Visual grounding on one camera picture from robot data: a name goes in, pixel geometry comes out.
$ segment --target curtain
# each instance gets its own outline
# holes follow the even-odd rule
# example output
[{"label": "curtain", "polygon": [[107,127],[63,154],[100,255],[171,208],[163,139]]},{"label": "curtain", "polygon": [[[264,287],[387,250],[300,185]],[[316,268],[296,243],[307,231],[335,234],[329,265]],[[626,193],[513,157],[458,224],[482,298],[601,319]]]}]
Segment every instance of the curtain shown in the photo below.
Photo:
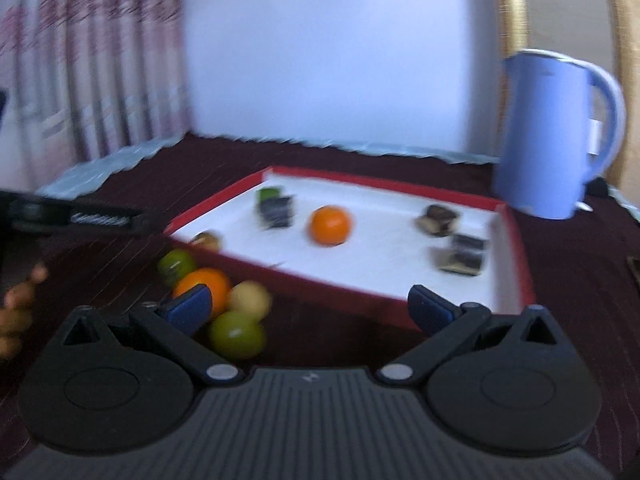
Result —
[{"label": "curtain", "polygon": [[0,187],[190,127],[182,0],[0,0]]}]

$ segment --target black hair clipper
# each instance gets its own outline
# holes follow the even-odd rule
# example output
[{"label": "black hair clipper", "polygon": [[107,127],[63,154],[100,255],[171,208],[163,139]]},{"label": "black hair clipper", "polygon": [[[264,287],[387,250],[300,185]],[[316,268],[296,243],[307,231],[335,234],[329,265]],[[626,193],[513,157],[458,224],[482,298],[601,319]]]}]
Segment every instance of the black hair clipper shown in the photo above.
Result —
[{"label": "black hair clipper", "polygon": [[135,209],[81,200],[57,200],[0,190],[0,294],[23,282],[41,259],[38,239],[73,229],[105,237],[160,233],[152,219]]}]

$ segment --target wrapped candy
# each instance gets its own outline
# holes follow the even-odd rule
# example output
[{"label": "wrapped candy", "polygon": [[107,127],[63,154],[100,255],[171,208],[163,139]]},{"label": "wrapped candy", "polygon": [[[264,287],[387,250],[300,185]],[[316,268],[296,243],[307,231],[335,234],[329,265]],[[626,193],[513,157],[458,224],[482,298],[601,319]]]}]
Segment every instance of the wrapped candy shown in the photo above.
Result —
[{"label": "wrapped candy", "polygon": [[222,237],[216,232],[204,231],[203,233],[195,235],[191,240],[191,244],[217,253],[222,247]]},{"label": "wrapped candy", "polygon": [[482,271],[486,240],[468,235],[453,235],[451,248],[440,265],[441,270],[477,276]]},{"label": "wrapped candy", "polygon": [[291,227],[293,224],[293,198],[280,196],[267,198],[258,206],[262,224],[267,229]]},{"label": "wrapped candy", "polygon": [[437,237],[453,234],[459,222],[459,213],[437,204],[430,205],[423,215],[415,220],[421,230]]}]

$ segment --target chocolate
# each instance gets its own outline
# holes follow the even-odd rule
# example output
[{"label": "chocolate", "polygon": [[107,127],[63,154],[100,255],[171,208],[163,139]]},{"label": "chocolate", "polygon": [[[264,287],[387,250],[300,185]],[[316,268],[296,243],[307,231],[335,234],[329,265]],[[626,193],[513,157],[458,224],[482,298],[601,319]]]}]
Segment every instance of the chocolate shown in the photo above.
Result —
[{"label": "chocolate", "polygon": [[266,198],[260,202],[259,210],[267,229],[291,227],[293,224],[293,198],[290,196]]},{"label": "chocolate", "polygon": [[460,215],[444,206],[433,204],[415,220],[415,223],[422,231],[433,236],[444,237],[456,231],[460,223]]},{"label": "chocolate", "polygon": [[441,270],[477,276],[482,272],[487,241],[468,235],[455,234],[451,248],[440,265]]}]

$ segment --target finger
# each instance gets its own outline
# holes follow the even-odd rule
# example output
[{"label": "finger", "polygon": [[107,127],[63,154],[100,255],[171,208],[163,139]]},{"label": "finger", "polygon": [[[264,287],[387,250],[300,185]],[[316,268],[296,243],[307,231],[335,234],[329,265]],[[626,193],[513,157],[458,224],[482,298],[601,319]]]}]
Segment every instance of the finger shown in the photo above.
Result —
[{"label": "finger", "polygon": [[31,271],[30,280],[36,285],[42,283],[49,277],[49,271],[43,264],[37,264]]},{"label": "finger", "polygon": [[24,332],[33,321],[28,310],[0,309],[0,335]]},{"label": "finger", "polygon": [[0,337],[0,358],[12,359],[22,349],[22,343],[17,337]]},{"label": "finger", "polygon": [[35,287],[31,282],[23,282],[14,286],[4,295],[4,306],[8,309],[28,308],[35,300]]}]

